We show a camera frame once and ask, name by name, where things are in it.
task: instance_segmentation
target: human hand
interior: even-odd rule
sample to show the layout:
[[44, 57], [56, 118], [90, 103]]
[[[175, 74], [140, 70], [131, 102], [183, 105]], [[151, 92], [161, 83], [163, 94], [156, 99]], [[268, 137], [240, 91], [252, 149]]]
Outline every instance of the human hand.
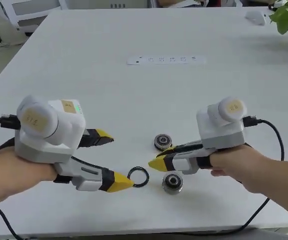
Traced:
[[249, 192], [258, 193], [260, 183], [256, 176], [268, 161], [269, 158], [255, 149], [241, 145], [213, 153], [210, 156], [211, 174], [214, 177], [230, 176], [241, 182]]
[[14, 147], [0, 150], [0, 201], [41, 181], [53, 181], [56, 176], [50, 164], [34, 163], [18, 157]]

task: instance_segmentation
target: socket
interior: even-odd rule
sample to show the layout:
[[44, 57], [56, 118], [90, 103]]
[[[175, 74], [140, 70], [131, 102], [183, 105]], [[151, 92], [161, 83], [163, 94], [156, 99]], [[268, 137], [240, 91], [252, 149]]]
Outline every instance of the socket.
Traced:
[[198, 55], [169, 56], [133, 56], [127, 60], [127, 65], [151, 64], [205, 64], [206, 58]]

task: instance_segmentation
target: black strap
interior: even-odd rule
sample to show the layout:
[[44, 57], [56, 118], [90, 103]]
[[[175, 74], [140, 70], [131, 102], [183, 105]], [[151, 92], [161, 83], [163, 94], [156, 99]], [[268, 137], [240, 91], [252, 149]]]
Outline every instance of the black strap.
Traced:
[[8, 148], [8, 147], [13, 147], [13, 146], [15, 146], [15, 138], [13, 137], [13, 138], [11, 138], [11, 139], [9, 139], [7, 142], [5, 142], [4, 144], [2, 144], [1, 146], [0, 146], [0, 150], [1, 149], [5, 149], [5, 148]]

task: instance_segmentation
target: sticker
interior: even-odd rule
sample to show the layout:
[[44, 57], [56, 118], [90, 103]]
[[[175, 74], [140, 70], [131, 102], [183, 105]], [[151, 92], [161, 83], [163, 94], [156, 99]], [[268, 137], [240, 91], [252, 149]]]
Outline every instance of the sticker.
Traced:
[[242, 103], [240, 102], [240, 100], [233, 100], [231, 102], [229, 102], [227, 104], [227, 107], [226, 107], [226, 110], [230, 113], [230, 114], [233, 114], [235, 112], [238, 112], [238, 111], [242, 111], [243, 110], [243, 105]]
[[30, 126], [35, 131], [41, 133], [47, 126], [48, 119], [38, 112], [35, 112], [33, 109], [29, 108], [25, 111], [21, 122]]
[[70, 114], [76, 113], [76, 109], [72, 101], [66, 101], [66, 100], [61, 100], [61, 101], [62, 101], [65, 112], [70, 113]]

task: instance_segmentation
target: black rubber ring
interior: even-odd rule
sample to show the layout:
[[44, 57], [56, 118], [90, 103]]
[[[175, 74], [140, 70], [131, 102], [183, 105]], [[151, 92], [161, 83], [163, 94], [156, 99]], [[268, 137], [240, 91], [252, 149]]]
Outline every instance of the black rubber ring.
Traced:
[[134, 172], [134, 171], [142, 171], [143, 173], [145, 173], [146, 175], [146, 180], [143, 182], [143, 183], [140, 183], [140, 184], [134, 184], [133, 187], [134, 188], [141, 188], [143, 186], [145, 186], [146, 184], [148, 184], [148, 181], [149, 181], [149, 174], [148, 174], [148, 171], [141, 167], [141, 166], [136, 166], [136, 167], [133, 167], [132, 169], [129, 170], [129, 173], [127, 175], [127, 178], [130, 179], [130, 176], [131, 174]]

